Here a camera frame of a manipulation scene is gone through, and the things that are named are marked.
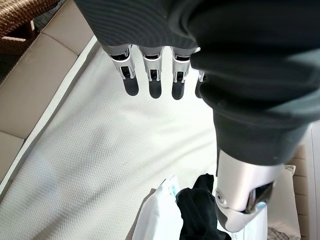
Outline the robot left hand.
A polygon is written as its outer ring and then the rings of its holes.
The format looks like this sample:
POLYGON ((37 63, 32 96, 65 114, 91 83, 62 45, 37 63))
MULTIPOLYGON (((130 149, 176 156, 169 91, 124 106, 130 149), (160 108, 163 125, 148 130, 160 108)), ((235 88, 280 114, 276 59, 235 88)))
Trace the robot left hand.
POLYGON ((213 110, 217 139, 215 211, 240 231, 269 201, 281 168, 320 118, 317 0, 78 0, 126 92, 139 86, 139 47, 149 93, 160 97, 164 47, 172 49, 172 97, 189 68, 197 97, 213 110))

